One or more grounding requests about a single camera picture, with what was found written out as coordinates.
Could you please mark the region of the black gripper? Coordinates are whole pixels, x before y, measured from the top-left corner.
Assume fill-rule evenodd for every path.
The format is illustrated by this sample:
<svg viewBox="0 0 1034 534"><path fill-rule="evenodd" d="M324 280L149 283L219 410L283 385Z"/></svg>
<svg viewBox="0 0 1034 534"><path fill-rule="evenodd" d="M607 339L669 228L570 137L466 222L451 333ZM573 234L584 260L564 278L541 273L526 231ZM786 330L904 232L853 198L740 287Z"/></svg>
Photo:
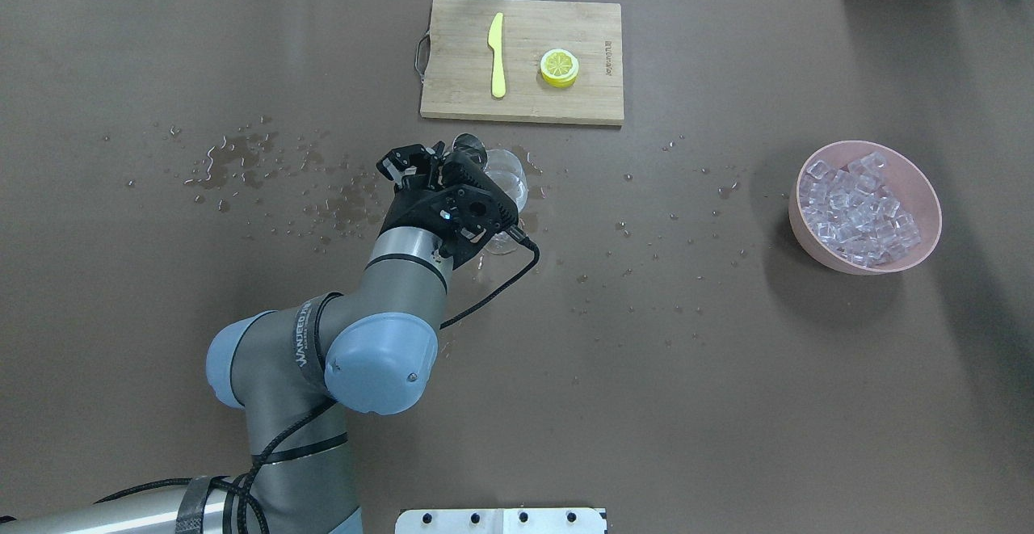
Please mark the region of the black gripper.
<svg viewBox="0 0 1034 534"><path fill-rule="evenodd" d="M390 150L377 172L390 180L395 192L381 232L410 227L432 233L440 240L439 253L452 259L457 269L480 254L459 233L458 213L449 209L449 191L443 183L462 183L465 156L451 146L439 144L402 146Z"/></svg>

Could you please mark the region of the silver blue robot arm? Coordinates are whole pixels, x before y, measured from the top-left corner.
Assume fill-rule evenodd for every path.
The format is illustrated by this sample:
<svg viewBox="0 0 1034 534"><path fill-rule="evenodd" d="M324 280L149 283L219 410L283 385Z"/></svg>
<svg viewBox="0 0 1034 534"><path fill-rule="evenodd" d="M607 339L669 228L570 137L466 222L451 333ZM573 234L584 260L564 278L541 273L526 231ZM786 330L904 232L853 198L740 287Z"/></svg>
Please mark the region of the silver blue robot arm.
<svg viewBox="0 0 1034 534"><path fill-rule="evenodd" d="M486 173L473 134L390 150L376 165L393 200L351 294L255 314L215 335L206 377L245 413L250 468L117 491L4 533L359 533L346 410L392 415L422 396L435 365L455 269L509 233L529 250L516 203Z"/></svg>

